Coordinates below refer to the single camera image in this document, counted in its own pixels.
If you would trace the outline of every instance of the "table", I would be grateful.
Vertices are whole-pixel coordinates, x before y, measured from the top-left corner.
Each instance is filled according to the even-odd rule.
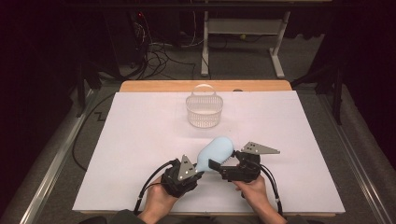
[[[220,124],[206,130],[190,126],[184,103],[191,87],[201,83],[214,86],[224,100]],[[182,154],[194,162],[199,151],[219,135],[229,136],[236,150],[253,141],[281,151],[279,155],[262,155],[262,163],[275,176],[285,215],[345,212],[298,96],[285,80],[124,82],[113,100],[73,210],[132,210],[138,192],[155,169],[181,159]],[[235,163],[229,160],[226,164]],[[234,185],[215,172],[206,172],[198,187],[183,196],[171,213],[253,214]]]
[[[292,2],[331,2],[332,0],[297,0]],[[285,0],[250,0],[232,2],[291,2]],[[276,35],[276,43],[269,48],[271,60],[278,78],[285,78],[280,60],[277,56],[283,35],[289,22],[290,11],[285,11],[283,18],[278,20],[241,20],[241,19],[210,19],[208,11],[204,16],[204,46],[202,50],[201,75],[209,74],[209,49],[207,46],[209,34],[236,34],[236,35]]]

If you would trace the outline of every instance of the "gray carpet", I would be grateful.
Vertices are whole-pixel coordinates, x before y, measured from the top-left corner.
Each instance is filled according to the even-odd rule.
[[[287,80],[294,80],[308,71],[320,41],[321,38],[310,40],[304,40],[300,37],[285,39],[279,52],[279,58]],[[276,79],[267,53],[267,48],[272,47],[273,43],[273,37],[265,37],[253,43],[241,43],[240,41],[230,40],[227,43],[227,47],[221,49],[225,43],[220,37],[215,37],[209,44],[212,47],[216,47],[215,49],[212,48],[209,53],[211,78]],[[200,76],[201,47],[185,49],[166,47],[166,53],[173,60],[188,64],[168,61],[162,73],[150,79],[208,79],[208,77]],[[158,62],[152,60],[150,64],[155,65]],[[128,72],[127,67],[121,69],[124,73]],[[146,76],[151,74],[152,71],[154,70],[148,68]],[[304,84],[298,87],[297,91],[308,121],[317,138],[320,150],[336,183],[346,212],[336,217],[308,218],[321,220],[325,223],[378,223],[370,204],[361,190],[361,185],[356,179],[343,144],[332,125],[332,119],[327,115],[325,107],[319,97],[315,95],[312,86],[312,84]],[[104,87],[98,92],[95,103],[99,103],[108,95],[118,91],[119,87],[120,83],[106,82]],[[98,106],[95,112],[101,112],[101,118],[105,118],[110,106],[111,98]],[[104,125],[104,122],[98,119],[99,116],[96,113],[92,113],[89,116],[76,142],[76,156],[84,167],[89,164]],[[344,89],[343,93],[342,121],[342,127],[346,131],[351,145],[358,150],[361,163],[378,189],[385,207],[389,211],[394,211],[396,202],[395,172],[376,144],[373,136],[368,132],[367,126],[354,107],[347,89]],[[67,132],[70,131],[67,122],[66,119],[63,126],[60,127],[60,130],[54,135],[51,142],[37,159],[35,166],[21,185],[0,223],[20,223],[27,206],[56,154],[57,148],[62,143],[62,139],[67,135]],[[36,223],[79,223],[81,220],[91,217],[71,210],[83,176],[84,172],[76,166],[70,155],[48,200],[43,206],[40,216],[36,219]],[[395,215],[391,215],[392,219],[396,220]]]

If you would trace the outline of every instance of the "human hand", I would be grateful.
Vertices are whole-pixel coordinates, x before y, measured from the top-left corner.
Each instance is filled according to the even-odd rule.
[[[267,224],[287,222],[269,203],[265,179],[261,175],[249,183],[243,181],[233,181],[233,183],[236,185],[236,190],[242,191],[247,203],[263,222]]]
[[[161,177],[151,182],[143,212],[138,216],[147,224],[156,223],[168,215],[177,198],[169,195],[161,185]]]

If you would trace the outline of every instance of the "wooden table edge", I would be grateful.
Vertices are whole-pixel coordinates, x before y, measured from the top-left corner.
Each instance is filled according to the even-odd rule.
[[[76,211],[85,215],[114,215],[118,211]],[[189,217],[223,217],[223,216],[239,216],[239,217],[253,217],[256,213],[219,213],[219,212],[188,212],[188,213],[169,213],[171,216],[189,216]],[[338,213],[284,213],[285,217],[335,217]]]
[[[216,91],[291,91],[287,80],[128,80],[120,92],[192,91],[199,84],[209,84]]]

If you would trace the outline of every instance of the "white plastic basket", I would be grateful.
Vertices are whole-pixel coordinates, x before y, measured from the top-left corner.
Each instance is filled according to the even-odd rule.
[[[209,88],[212,94],[197,94],[199,88]],[[215,89],[207,84],[200,84],[192,89],[191,96],[186,99],[189,123],[198,128],[211,128],[219,124],[222,98],[216,95]]]

